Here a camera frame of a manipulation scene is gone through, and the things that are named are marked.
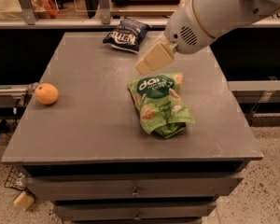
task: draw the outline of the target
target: drawer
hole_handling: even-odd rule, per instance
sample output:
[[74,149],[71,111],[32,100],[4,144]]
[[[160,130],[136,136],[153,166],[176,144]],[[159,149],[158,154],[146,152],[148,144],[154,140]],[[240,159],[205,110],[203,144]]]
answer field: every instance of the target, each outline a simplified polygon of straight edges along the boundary
[[[137,221],[137,224],[202,224],[201,218],[166,218],[145,219]],[[101,220],[101,221],[75,221],[72,224],[135,224],[134,220]]]
[[25,178],[26,187],[47,201],[229,195],[239,173],[96,175]]
[[187,202],[166,199],[110,203],[89,202],[55,205],[54,212],[64,221],[150,220],[162,218],[207,217],[215,202]]

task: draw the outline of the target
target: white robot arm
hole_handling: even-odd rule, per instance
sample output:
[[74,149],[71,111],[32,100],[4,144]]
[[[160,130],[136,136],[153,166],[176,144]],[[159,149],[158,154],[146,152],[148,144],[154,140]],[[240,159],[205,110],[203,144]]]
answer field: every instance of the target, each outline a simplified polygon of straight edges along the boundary
[[191,54],[278,12],[280,0],[190,0],[172,15],[164,34],[177,52]]

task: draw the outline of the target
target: dresser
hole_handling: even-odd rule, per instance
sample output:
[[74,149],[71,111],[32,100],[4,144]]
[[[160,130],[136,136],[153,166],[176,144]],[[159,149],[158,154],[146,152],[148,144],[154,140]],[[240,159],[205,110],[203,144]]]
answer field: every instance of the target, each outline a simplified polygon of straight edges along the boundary
[[65,33],[39,82],[59,90],[53,105],[34,97],[2,163],[73,223],[202,223],[219,196],[263,154],[210,48],[176,54],[158,73],[182,72],[180,96],[196,123],[163,139],[146,134],[127,89],[139,54],[103,44],[107,32]]

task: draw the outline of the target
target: orange fruit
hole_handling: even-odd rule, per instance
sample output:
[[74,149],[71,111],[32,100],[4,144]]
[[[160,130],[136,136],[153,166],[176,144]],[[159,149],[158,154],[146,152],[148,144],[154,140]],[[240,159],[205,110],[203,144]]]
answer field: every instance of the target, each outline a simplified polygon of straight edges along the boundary
[[44,105],[51,105],[58,99],[58,90],[51,84],[42,83],[35,89],[36,100]]

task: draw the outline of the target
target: terrazzo floor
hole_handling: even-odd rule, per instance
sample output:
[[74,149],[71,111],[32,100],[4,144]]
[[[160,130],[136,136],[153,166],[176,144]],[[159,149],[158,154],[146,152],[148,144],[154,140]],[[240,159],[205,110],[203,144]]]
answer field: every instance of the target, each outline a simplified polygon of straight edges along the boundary
[[[244,180],[230,196],[218,199],[217,208],[203,219],[203,224],[280,224],[280,127],[251,129],[264,159],[248,164]],[[5,188],[11,167],[1,163],[8,135],[0,134],[0,224],[62,223],[49,202],[37,200],[26,212],[13,205],[20,193]]]

